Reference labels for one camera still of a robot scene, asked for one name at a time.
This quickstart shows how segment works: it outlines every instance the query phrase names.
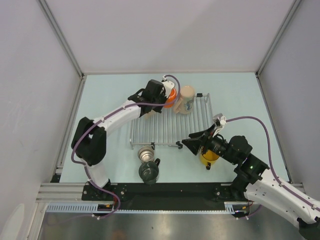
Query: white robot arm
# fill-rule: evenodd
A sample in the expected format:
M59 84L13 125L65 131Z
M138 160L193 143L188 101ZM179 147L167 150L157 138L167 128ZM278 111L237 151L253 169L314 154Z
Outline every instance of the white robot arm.
M86 165L91 179L98 187L104 188L110 184L102 161L107 152L108 136L124 124L150 111L161 113L163 105L174 87L175 84L165 77L162 82L150 80L145 88L128 97L123 105L111 113L93 120L84 117L79 121L71 147L74 149L78 144L75 153ZM93 125L96 126L88 135L85 135Z
M255 119L239 117L237 119ZM230 189L236 199L254 201L287 219L307 240L320 239L320 201L312 199L276 175L272 167L251 154L253 149L244 136L234 136L229 143L218 137L228 120L218 114L213 118L214 124L207 130L192 133L182 143L195 155L212 151L233 165L237 177Z

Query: metal floor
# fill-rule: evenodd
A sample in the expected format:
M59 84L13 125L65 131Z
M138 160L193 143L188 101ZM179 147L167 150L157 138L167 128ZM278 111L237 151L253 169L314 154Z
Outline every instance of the metal floor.
M119 213L107 219L46 213L38 240L302 240L298 229L262 208L249 220L225 214Z

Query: cable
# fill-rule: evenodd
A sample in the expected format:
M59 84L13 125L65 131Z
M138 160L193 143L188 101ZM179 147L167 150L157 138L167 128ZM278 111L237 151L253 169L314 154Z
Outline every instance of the cable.
M217 137L220 137L222 141L225 141L225 138L224 138L222 135L217 134L216 136L217 136Z
M62 221L58 221L56 223L49 223L48 221L48 218L49 216L46 216L46 220L45 220L45 223L46 225L48 225L49 227L54 227L54 226L57 226L57 225L60 225L60 224L65 224L71 220L74 220L74 219L78 219L78 218L82 218L82 217L92 217L93 215L92 214L81 214L81 215L76 215L76 216L73 216L73 217L70 217L68 219L65 219L65 220L62 220Z
M262 208L262 205L258 206L258 208L257 208L253 213L250 213L250 214L247 215L247 216L238 217L238 218L236 218L236 219L237 219L237 220L238 220L238 219L247 219L247 220L249 220L249 218L252 217L252 216L254 216L254 215L256 215L256 214L261 210L261 208Z
M174 99L174 101L173 101L173 102L175 103L175 102L179 99L179 97L180 97L180 89L181 89L181 87L180 87L180 82L179 82L178 79L177 79L175 76L173 76L173 75L168 74L168 75L165 75L165 76L164 76L164 78L167 78L167 77L173 78L173 79L176 81L177 85L178 85L178 92L177 92L177 95L176 95L176 97L175 97L175 99ZM89 171L88 171L88 166L87 166L87 164L84 163L84 162L82 162L82 161L76 161L76 160L75 160L75 153L76 153L76 150L77 150L79 144L80 144L81 141L91 132L91 130L93 130L96 126L98 126L100 123L102 123L103 121L107 120L108 118L112 117L113 115L121 112L121 111L124 110L125 108L130 108L130 107L133 107L133 106L164 107L164 106L167 106L167 105L171 105L173 102L171 101L171 102L163 103L163 104L147 103L147 102L136 102L136 103L131 103L131 104L128 104L128 105L126 105L126 106L124 106L124 107L118 108L118 109L116 109L115 111L109 113L107 116L105 116L105 117L103 117L102 119L100 119L99 121L97 121L97 122L96 122L95 124L93 124L91 127L89 127L89 129L88 129L87 131L85 131L85 133L79 138L79 140L78 140L78 141L76 142L76 144L74 145L74 148L73 148L72 153L71 153L71 161L72 161L73 163L75 163L75 164L81 164L81 165L84 166L85 174L86 174L86 176L88 177L89 182L90 182L95 188L99 189L99 190L102 191L102 192L105 192L105 193L107 193L107 194L112 195L112 196L115 197L116 200L118 201L117 207L116 207L112 212L110 212L108 215L105 215L105 216L103 216L103 217L100 217L100 219L104 219L104 218L107 218L107 217L111 216L112 214L114 214L114 213L120 208L120 205L121 205L121 204L120 204L120 198L119 198L116 194L114 194L113 192L108 191L108 190L105 190L105 189L103 189L102 187L99 187L99 186L91 179L91 176L90 176Z
M250 207L251 207L253 204L254 204L254 201L248 200L247 206L243 206L242 209L247 209L247 208L248 208L248 209L250 210Z
M292 191L290 188L288 188L286 185L282 185L282 182L280 181L280 179L278 178L277 174L276 174L276 171L274 169L274 166L273 166L273 163L272 163L272 159L271 159L271 144L270 144L270 137L269 137L269 132L268 132L268 129L266 127L266 125L257 117L254 117L254 116L239 116L239 117L235 117L235 118L232 118L232 119L228 119L226 120L227 123L229 122L233 122L233 121L236 121L236 120L240 120L240 119L253 119L253 120L256 120L258 121L263 129L264 129L264 132L265 132L265 135L266 135L266 141L267 141L267 145L268 145L268 158L269 158L269 165L270 165L270 169L271 169L271 172L272 172L272 175L274 177L274 179L285 189L287 190L289 193L291 193L292 195L294 195L295 197L297 197L298 199L300 199L301 201L303 201L304 203L306 203L307 205L309 205L310 207L314 207L314 204L311 203L310 201L308 201L307 199L303 198L302 196L298 195L297 193L295 193L294 191ZM320 212L320 208L319 207L316 207L315 208L317 211Z

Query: table surface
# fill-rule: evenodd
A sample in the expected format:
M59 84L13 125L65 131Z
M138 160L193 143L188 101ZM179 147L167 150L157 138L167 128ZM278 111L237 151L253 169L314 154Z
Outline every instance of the table surface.
M213 114L223 113L227 119L254 116L266 125L271 142L273 166L278 176L288 181L288 174L276 141L271 121L254 73L179 73L174 74L181 86L191 85L197 93L210 93ZM150 79L160 81L163 74L88 75L77 111L71 139L81 118L94 119L118 108L128 96L146 86ZM107 139L107 154L103 162L113 183L142 183L138 169L139 146L130 146L130 123L113 132ZM252 153L269 164L266 134L255 120L230 122L220 132L229 141L235 135L245 136ZM84 183L87 177L81 165L71 161L70 142L60 178L61 183ZM156 146L155 157L161 159L159 183L232 182L235 166L218 161L206 170L198 156L186 147Z

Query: metal dish rack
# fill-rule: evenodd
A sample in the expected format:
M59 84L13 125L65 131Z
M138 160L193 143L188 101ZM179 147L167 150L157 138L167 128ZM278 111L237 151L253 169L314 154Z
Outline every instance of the metal dish rack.
M213 110L209 93L194 96L190 114L176 114L173 108L163 108L148 118L139 117L131 122L130 145L168 145L182 147L180 141L191 133L208 129L213 124Z

